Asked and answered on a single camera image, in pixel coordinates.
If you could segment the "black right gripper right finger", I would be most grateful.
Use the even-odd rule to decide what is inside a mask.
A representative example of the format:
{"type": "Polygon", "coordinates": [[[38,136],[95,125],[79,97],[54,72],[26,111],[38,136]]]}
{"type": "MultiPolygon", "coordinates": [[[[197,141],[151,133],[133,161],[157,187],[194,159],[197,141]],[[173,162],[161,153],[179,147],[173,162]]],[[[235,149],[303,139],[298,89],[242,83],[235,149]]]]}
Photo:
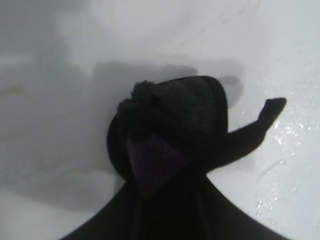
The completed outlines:
{"type": "Polygon", "coordinates": [[[274,240],[276,234],[230,202],[207,177],[197,193],[201,229],[206,240],[274,240]]]}

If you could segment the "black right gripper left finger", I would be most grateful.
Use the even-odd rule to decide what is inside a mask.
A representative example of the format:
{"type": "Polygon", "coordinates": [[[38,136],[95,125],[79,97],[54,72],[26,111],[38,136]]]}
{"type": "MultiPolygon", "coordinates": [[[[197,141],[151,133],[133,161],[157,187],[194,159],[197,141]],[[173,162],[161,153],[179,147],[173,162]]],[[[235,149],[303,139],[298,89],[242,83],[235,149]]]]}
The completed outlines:
{"type": "Polygon", "coordinates": [[[137,206],[137,192],[126,183],[96,215],[66,235],[66,240],[128,240],[137,206]]]}

